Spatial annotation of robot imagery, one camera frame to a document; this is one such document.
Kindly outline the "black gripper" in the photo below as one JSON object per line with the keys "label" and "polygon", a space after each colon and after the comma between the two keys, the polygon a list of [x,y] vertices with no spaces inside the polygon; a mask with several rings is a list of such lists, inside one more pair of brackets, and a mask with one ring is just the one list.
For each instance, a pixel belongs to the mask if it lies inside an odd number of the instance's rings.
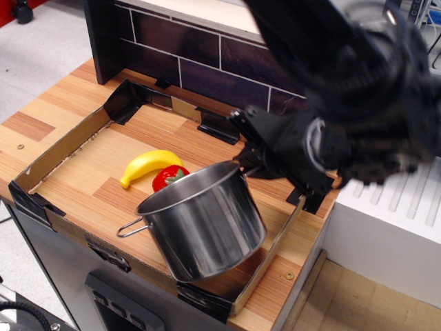
{"label": "black gripper", "polygon": [[246,139],[234,160],[249,178],[286,178],[305,195],[326,195],[333,185],[327,173],[348,159],[347,132],[310,110],[278,115],[247,106],[229,121]]}

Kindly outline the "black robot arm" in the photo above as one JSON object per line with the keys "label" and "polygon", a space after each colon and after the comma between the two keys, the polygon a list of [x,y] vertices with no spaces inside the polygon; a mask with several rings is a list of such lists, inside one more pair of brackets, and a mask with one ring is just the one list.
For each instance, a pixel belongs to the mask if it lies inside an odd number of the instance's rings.
{"label": "black robot arm", "polygon": [[415,172],[440,150],[440,80],[424,40],[394,5],[248,1],[267,47],[305,91],[289,115],[254,106],[230,120],[245,137],[237,162],[249,176],[286,178],[305,195],[343,183],[383,183]]}

